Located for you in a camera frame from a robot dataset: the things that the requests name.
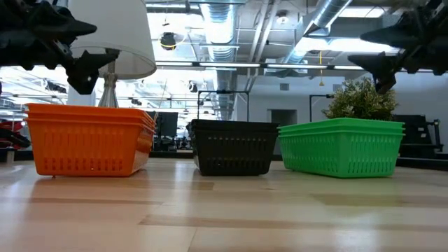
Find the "ventilation pipe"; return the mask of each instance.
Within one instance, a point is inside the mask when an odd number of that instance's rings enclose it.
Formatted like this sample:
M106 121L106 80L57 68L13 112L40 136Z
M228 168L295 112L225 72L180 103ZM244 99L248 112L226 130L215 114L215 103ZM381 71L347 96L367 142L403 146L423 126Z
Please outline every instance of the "ventilation pipe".
M222 46L209 47L210 60L213 62L232 62L235 60L235 49L226 47L234 41L237 28L237 5L224 3L200 4L205 21L207 43ZM217 90L235 91L237 89L237 74L234 71L216 71ZM235 95L217 95L222 120L229 120L232 116Z
M299 64L307 51L300 48L300 40L303 36L310 35L313 32L322 30L323 33L319 35L328 34L330 25L342 13L342 11L351 3L351 0L319 0L316 5L316 10L310 13L311 19L306 21L306 16L300 18L299 27L297 28L297 44L288 55L283 59L284 64Z

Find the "green basket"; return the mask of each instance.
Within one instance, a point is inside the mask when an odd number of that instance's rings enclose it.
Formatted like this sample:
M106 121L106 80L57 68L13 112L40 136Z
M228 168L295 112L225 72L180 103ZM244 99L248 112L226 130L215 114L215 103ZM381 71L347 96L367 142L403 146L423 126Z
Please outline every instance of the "green basket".
M338 118L280 127L287 169L338 178L390 176L403 123Z

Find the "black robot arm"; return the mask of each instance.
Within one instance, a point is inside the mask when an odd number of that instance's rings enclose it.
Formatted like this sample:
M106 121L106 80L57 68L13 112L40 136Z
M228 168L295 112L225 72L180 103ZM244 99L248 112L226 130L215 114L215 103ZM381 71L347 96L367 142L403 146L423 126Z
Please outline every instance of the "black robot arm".
M69 9L37 0L0 0L0 67L36 65L66 69L68 83L82 95L92 93L99 69L117 55L90 54L74 58L70 45L97 27L76 20Z
M362 34L364 41L402 49L397 55L350 55L349 61L369 71L379 94L395 84L395 73L406 70L415 74L420 69L442 75L448 70L448 0L430 0L425 6L406 11L391 26Z

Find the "orange basket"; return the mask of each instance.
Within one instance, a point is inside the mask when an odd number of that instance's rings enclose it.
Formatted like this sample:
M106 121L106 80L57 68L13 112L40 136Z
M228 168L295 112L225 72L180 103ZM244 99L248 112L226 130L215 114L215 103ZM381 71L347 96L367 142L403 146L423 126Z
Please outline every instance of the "orange basket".
M78 106L76 116L72 113L67 120L59 114L63 105L44 104L45 113L32 111L34 105L28 104L31 116L26 121L40 175L130 176L148 161L155 126L137 116L136 109L88 107L82 115L86 107ZM57 113L51 113L51 107ZM104 109L107 116L96 115ZM34 118L34 112L40 118Z
M110 123L145 123L155 128L155 121L145 112L134 108L102 108L54 104L27 104L30 119L93 120Z

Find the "computer monitor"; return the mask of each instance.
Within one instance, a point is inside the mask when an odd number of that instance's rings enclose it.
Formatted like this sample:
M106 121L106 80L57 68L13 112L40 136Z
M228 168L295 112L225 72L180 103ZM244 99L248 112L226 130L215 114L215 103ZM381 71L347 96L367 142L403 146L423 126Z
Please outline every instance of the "computer monitor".
M147 114L154 118L154 111L147 111ZM174 137L177 135L177 119L179 113L159 112L157 116L155 134L158 136Z

